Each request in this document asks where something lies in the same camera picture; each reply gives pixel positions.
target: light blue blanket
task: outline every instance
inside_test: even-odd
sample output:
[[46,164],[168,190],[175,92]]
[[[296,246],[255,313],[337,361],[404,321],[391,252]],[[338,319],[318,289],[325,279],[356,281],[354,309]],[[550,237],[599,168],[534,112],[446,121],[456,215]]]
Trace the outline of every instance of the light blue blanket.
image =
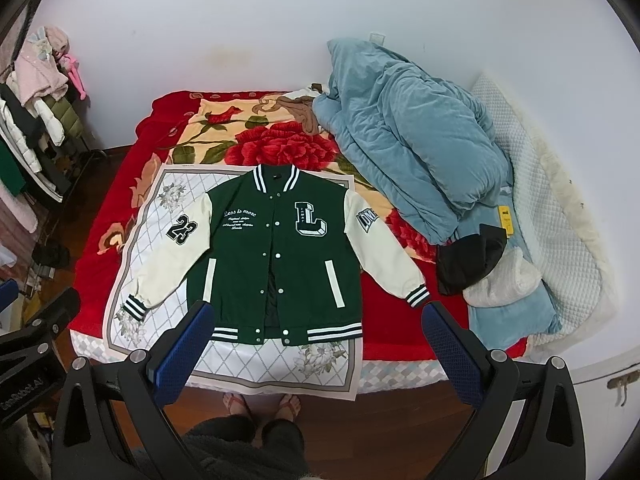
[[334,71],[316,117],[409,224],[442,244],[477,202],[495,205],[509,163],[482,102],[369,41],[327,45]]
[[[520,247],[524,259],[531,262],[529,249],[515,215],[511,187],[501,190],[498,205],[508,206],[513,220],[513,235],[507,240],[507,247]],[[462,238],[477,233],[480,224],[500,227],[498,209],[477,204],[460,219],[455,237]],[[469,306],[468,309],[469,328],[489,349],[506,350],[522,337],[539,332],[554,334],[562,328],[555,302],[544,282],[540,283],[538,288],[526,298],[508,305],[491,308]]]

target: white puffer jacket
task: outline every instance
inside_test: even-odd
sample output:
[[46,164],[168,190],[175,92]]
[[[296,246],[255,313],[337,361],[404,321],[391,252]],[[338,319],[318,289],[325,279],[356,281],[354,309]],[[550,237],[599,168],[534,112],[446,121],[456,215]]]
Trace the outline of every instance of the white puffer jacket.
[[[12,90],[15,96],[20,99],[20,87],[15,79],[15,72],[11,72],[6,79],[6,85]],[[47,129],[47,133],[56,146],[62,144],[65,140],[65,129],[62,127],[62,123],[51,111],[44,101],[39,97],[32,97],[29,99],[24,108],[33,116],[40,116],[44,126]]]
[[29,168],[31,169],[31,171],[33,171],[33,173],[38,173],[42,171],[42,166],[40,165],[38,159],[36,158],[35,152],[32,149],[27,147],[27,142],[26,140],[24,140],[24,135],[22,134],[22,130],[18,128],[18,126],[16,126],[16,124],[14,123],[14,117],[11,115],[11,111],[9,110],[9,107],[6,104],[6,101],[4,101],[1,98],[0,98],[0,116],[2,116],[2,118],[4,119],[7,129],[9,130],[9,134],[14,140],[16,147],[20,151],[22,158],[29,165]]

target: striped cuff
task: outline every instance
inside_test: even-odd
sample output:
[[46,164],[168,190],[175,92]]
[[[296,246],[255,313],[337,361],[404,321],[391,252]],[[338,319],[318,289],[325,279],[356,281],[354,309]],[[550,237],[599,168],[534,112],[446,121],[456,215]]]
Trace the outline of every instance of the striped cuff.
[[427,301],[429,301],[429,291],[427,290],[427,286],[423,283],[418,288],[414,288],[414,290],[409,292],[405,300],[412,308],[423,306]]
[[145,317],[146,311],[148,310],[140,300],[137,300],[130,294],[127,301],[122,305],[122,308],[136,321],[142,321]]
[[219,326],[213,329],[211,334],[213,339],[222,339],[224,341],[238,341],[238,329],[237,328],[220,328]]
[[343,341],[362,337],[362,323],[351,323],[344,326],[313,328],[306,331],[310,343]]

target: varsity jacket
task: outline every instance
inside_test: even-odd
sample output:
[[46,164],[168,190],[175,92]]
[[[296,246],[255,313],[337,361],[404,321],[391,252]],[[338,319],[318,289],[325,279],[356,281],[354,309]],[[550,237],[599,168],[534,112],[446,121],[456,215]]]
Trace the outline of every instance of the varsity jacket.
[[178,216],[135,274],[123,308],[142,321],[186,277],[188,305],[214,307],[213,340],[294,346],[357,338],[360,266],[411,306],[428,301],[422,273],[359,194],[295,166],[261,164]]

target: wooden floor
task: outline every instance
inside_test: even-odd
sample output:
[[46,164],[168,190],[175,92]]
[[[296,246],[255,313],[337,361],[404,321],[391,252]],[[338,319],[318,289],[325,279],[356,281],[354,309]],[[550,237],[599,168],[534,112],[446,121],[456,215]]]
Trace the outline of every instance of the wooden floor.
[[[70,197],[54,238],[76,258],[122,157],[116,154],[92,165]],[[58,270],[54,281],[44,284],[42,300],[52,298],[73,279],[72,272]],[[57,345],[68,367],[76,357],[68,331]],[[185,388],[165,412],[182,434],[202,420],[225,415],[221,398],[218,392]],[[273,413],[277,400],[255,396],[249,403],[258,416],[264,416]],[[116,412],[129,445],[139,445],[121,403],[116,403]],[[415,390],[361,395],[355,402],[303,396],[298,423],[313,474],[326,480],[412,480],[424,478],[433,468],[469,415],[469,407],[458,401],[450,384],[439,382]]]

